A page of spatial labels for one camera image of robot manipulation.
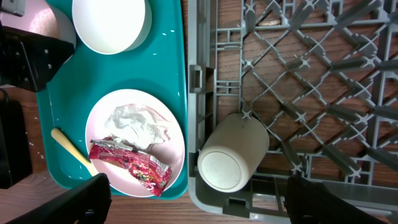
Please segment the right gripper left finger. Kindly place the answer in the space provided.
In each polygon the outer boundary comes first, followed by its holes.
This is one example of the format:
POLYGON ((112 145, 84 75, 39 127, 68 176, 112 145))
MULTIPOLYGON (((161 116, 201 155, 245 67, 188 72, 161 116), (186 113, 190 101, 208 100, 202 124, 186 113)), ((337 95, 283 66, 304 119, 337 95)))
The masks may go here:
POLYGON ((99 173, 10 223, 104 223, 111 202, 108 177, 99 173))

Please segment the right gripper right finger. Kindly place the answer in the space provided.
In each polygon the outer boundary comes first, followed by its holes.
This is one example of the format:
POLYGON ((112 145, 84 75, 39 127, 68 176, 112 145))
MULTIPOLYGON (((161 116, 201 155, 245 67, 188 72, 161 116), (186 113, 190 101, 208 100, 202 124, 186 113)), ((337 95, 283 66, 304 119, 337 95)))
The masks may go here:
POLYGON ((313 183, 295 175, 288 179, 285 207, 291 223, 385 223, 388 193, 353 184, 313 183))

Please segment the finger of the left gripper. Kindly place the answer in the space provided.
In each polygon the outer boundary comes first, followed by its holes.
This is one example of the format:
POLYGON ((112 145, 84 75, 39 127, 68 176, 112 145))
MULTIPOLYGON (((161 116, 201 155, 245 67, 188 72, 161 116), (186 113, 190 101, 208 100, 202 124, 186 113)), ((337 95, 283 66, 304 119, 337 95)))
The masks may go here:
POLYGON ((1 85, 42 91, 74 53, 69 42, 2 26, 1 85))

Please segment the red snack wrapper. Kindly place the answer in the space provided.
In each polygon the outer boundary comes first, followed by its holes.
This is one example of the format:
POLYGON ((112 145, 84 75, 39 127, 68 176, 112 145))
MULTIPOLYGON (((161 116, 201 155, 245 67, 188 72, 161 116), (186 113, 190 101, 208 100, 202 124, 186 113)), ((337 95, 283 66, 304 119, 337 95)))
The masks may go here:
POLYGON ((168 184, 172 170, 155 156, 113 141, 111 138, 92 139, 89 158, 123 168, 152 195, 160 197, 168 184))

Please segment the white bowl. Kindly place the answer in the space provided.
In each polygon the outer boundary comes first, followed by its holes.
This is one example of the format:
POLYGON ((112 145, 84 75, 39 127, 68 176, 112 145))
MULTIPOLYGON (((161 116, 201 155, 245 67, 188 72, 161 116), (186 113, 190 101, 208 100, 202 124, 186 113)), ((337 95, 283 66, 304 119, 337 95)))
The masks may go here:
POLYGON ((73 0, 72 18, 89 49, 113 55, 145 41, 152 26, 152 9, 148 0, 73 0))

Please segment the white napkin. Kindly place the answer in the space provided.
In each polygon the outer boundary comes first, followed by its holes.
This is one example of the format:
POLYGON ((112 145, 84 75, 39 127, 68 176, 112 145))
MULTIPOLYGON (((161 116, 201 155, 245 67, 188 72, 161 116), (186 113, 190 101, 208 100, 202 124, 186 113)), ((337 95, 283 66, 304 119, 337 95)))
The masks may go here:
POLYGON ((122 105, 114 109, 104 124, 118 143, 148 151, 168 141, 171 122, 146 105, 122 105))

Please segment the white plastic cup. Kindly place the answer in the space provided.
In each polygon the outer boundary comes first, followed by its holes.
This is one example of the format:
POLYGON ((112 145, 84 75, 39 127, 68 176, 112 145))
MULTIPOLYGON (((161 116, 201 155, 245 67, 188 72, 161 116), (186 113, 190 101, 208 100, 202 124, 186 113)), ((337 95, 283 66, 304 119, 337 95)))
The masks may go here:
POLYGON ((202 179, 220 192, 236 192, 249 181, 269 149, 269 135, 256 118, 235 113, 217 125, 199 153, 202 179))

